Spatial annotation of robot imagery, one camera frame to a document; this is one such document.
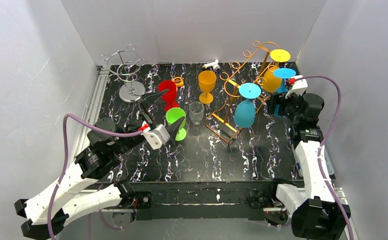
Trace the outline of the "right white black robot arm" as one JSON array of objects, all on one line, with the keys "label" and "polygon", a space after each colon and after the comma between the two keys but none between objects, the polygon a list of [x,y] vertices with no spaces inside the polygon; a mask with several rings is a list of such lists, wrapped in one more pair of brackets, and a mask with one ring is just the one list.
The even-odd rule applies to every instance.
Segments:
[{"label": "right white black robot arm", "polygon": [[351,211],[338,199],[324,158],[324,137],[317,125],[324,100],[314,93],[274,92],[267,105],[269,113],[291,121],[291,146],[303,176],[304,193],[286,180],[274,181],[274,198],[286,208],[293,234],[308,240],[339,239]]}]

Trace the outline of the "green plastic wine glass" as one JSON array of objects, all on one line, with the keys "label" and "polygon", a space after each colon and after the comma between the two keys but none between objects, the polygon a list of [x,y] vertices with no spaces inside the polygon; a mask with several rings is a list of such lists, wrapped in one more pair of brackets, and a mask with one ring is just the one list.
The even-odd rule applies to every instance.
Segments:
[{"label": "green plastic wine glass", "polygon": [[182,108],[173,107],[166,112],[165,115],[168,126],[166,131],[171,137],[171,141],[175,143],[176,141],[182,141],[187,132],[185,130],[186,124],[186,113]]}]

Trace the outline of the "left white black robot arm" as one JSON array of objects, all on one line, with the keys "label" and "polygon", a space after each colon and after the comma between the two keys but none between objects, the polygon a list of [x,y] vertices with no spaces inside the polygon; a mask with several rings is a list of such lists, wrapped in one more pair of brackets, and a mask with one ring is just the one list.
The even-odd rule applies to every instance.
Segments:
[{"label": "left white black robot arm", "polygon": [[127,180],[110,184],[93,193],[80,196],[85,188],[97,183],[121,163],[120,157],[142,143],[159,149],[167,142],[175,142],[184,117],[168,126],[157,124],[148,112],[157,99],[168,93],[167,89],[146,93],[137,103],[142,109],[141,124],[128,127],[117,125],[112,119],[102,118],[95,124],[82,122],[89,129],[90,144],[74,162],[65,157],[60,176],[45,190],[30,199],[19,199],[14,207],[17,215],[24,217],[24,237],[33,240],[53,240],[72,221],[111,207],[130,209],[132,217],[137,211],[150,207],[151,194],[136,192]]}]

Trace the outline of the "blue wine glass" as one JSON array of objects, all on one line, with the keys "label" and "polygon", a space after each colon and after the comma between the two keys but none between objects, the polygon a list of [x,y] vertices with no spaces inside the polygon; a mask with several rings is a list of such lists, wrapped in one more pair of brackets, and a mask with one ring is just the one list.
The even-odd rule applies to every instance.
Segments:
[{"label": "blue wine glass", "polygon": [[282,82],[280,86],[276,89],[272,94],[286,94],[289,90],[288,82],[289,79],[296,75],[296,71],[290,68],[279,68],[277,69],[273,75],[277,78],[281,78]]}]

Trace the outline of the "teal wine glass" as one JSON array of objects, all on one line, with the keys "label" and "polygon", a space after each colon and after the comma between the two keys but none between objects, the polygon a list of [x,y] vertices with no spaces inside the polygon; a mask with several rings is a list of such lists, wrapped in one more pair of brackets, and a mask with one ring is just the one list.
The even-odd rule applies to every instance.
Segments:
[{"label": "teal wine glass", "polygon": [[238,104],[234,122],[240,128],[249,128],[253,125],[256,115],[256,107],[252,100],[260,96],[261,89],[254,83],[244,83],[240,86],[239,93],[245,100]]}]

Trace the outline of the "gold wire glass rack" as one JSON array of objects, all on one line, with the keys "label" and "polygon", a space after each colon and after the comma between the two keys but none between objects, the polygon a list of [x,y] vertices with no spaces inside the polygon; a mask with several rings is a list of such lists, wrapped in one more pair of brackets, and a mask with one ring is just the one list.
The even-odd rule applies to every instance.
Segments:
[{"label": "gold wire glass rack", "polygon": [[[282,84],[282,77],[271,77],[270,75],[280,69],[282,63],[286,63],[291,59],[291,54],[274,42],[255,40],[252,46],[254,51],[243,51],[243,56],[246,58],[245,62],[234,61],[230,63],[233,70],[231,74],[227,72],[219,74],[219,78],[223,81],[223,90],[227,95],[227,99],[220,108],[206,117],[207,121],[216,120],[230,130],[232,135],[224,136],[209,123],[205,125],[227,145],[236,140],[244,129],[254,124],[259,110],[263,108],[265,101],[269,99],[264,94],[276,91]],[[236,75],[244,69],[260,50],[265,52],[265,57],[256,78],[237,82]]]}]

